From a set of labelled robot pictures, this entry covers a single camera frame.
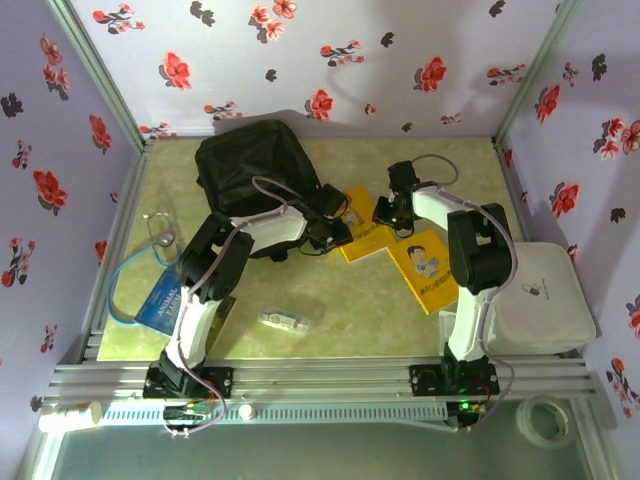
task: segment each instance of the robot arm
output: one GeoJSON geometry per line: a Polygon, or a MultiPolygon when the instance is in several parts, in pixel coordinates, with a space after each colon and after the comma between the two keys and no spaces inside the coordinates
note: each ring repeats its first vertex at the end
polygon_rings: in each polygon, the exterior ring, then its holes
{"type": "Polygon", "coordinates": [[[307,240],[324,252],[349,243],[349,228],[339,218],[331,218],[344,201],[342,193],[325,185],[313,198],[293,202],[286,209],[230,219],[216,213],[209,215],[179,260],[182,288],[178,321],[160,355],[159,374],[153,378],[147,375],[152,384],[148,390],[154,397],[207,395],[184,367],[197,372],[204,363],[215,311],[237,286],[247,260],[271,247],[286,248],[307,240]],[[225,253],[218,256],[212,247],[223,243],[228,244],[225,253]],[[214,262],[217,267],[213,273],[190,295],[214,262]]]}
{"type": "MultiPolygon", "coordinates": [[[[451,273],[459,286],[458,307],[442,363],[444,382],[451,389],[485,376],[488,360],[480,345],[480,312],[487,296],[506,281],[511,257],[505,239],[477,211],[443,195],[435,182],[420,182],[412,162],[389,167],[391,195],[380,197],[374,221],[395,230],[413,231],[425,218],[447,230],[451,273]]],[[[507,229],[504,209],[483,205],[507,229]]]]}

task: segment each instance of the black bag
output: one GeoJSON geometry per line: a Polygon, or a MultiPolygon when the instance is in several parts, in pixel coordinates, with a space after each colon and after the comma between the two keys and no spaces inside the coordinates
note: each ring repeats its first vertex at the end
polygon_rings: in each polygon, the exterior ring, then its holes
{"type": "MultiPolygon", "coordinates": [[[[279,120],[264,120],[204,140],[196,152],[198,185],[212,211],[228,217],[257,215],[280,203],[258,192],[256,175],[280,182],[303,197],[320,188],[309,157],[291,129],[279,120]]],[[[266,182],[265,189],[285,200],[293,194],[266,182]]]]}

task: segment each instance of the floor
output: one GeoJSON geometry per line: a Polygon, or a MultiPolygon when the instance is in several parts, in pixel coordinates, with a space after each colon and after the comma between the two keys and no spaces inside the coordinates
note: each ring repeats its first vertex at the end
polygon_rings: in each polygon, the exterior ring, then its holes
{"type": "MultiPolygon", "coordinates": [[[[210,213],[196,185],[195,152],[201,140],[164,140],[156,144],[134,216],[127,254],[148,244],[144,213],[170,212],[184,247],[210,213]]],[[[387,167],[432,152],[460,167],[450,191],[477,203],[499,202],[507,212],[515,239],[519,228],[500,166],[489,138],[455,139],[302,139],[322,182],[339,189],[363,184],[374,198],[388,194],[387,167]]],[[[450,178],[449,167],[430,159],[417,164],[421,180],[450,178]]],[[[434,227],[422,220],[418,230],[434,227]]],[[[438,230],[446,240],[446,233],[438,230]]],[[[123,270],[115,302],[135,314],[162,269],[151,255],[123,270]]],[[[347,265],[338,251],[320,258],[297,252],[284,263],[250,260],[233,292],[237,305],[210,350],[210,358],[353,357],[437,355],[438,313],[425,315],[385,252],[347,265]],[[310,318],[306,336],[257,322],[272,305],[310,318]]],[[[152,361],[168,338],[145,327],[106,325],[99,360],[152,361]]]]}
{"type": "Polygon", "coordinates": [[[591,478],[579,440],[557,450],[531,445],[516,428],[517,406],[507,402],[476,432],[458,434],[398,424],[214,426],[187,440],[160,426],[71,432],[53,479],[591,478]]]}

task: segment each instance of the yellow-green surface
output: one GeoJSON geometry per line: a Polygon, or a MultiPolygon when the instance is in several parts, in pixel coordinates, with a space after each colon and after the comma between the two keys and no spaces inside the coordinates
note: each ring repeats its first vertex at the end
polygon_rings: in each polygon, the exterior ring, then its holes
{"type": "MultiPolygon", "coordinates": [[[[388,193],[387,167],[433,152],[460,167],[459,182],[449,190],[477,203],[504,205],[515,239],[519,229],[500,166],[488,138],[455,139],[303,139],[320,180],[340,189],[364,184],[374,198],[388,193]]],[[[195,183],[194,160],[200,140],[156,143],[145,174],[127,255],[149,243],[143,214],[168,211],[184,247],[210,213],[195,183]]],[[[416,164],[422,180],[451,177],[437,159],[416,164]]],[[[421,220],[418,229],[432,226],[421,220]]],[[[443,239],[445,232],[439,231],[443,239]]],[[[125,268],[115,302],[134,314],[162,268],[151,254],[125,268]]],[[[338,251],[305,257],[292,251],[287,261],[249,260],[233,292],[238,302],[209,358],[283,358],[437,355],[437,312],[426,316],[385,252],[347,265],[338,251]],[[262,325],[264,306],[298,313],[313,321],[306,336],[262,325]]],[[[144,327],[106,325],[99,360],[155,360],[167,337],[144,327]]]]}

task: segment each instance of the flower wallpaper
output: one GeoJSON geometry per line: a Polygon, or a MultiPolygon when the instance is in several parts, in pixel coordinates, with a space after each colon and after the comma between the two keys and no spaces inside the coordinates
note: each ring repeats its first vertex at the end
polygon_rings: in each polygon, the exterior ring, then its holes
{"type": "Polygon", "coordinates": [[[620,478],[640,478],[640,59],[627,48],[640,31],[634,0],[610,7],[580,8],[500,147],[530,236],[574,263],[598,327],[583,355],[620,478]]]}
{"type": "Polygon", "coordinates": [[[10,2],[3,14],[11,23],[0,30],[2,480],[16,478],[53,369],[80,331],[96,245],[109,235],[134,155],[46,3],[10,2]]]}
{"type": "Polygon", "coordinates": [[[559,0],[70,3],[145,136],[450,136],[496,132],[559,0]]]}

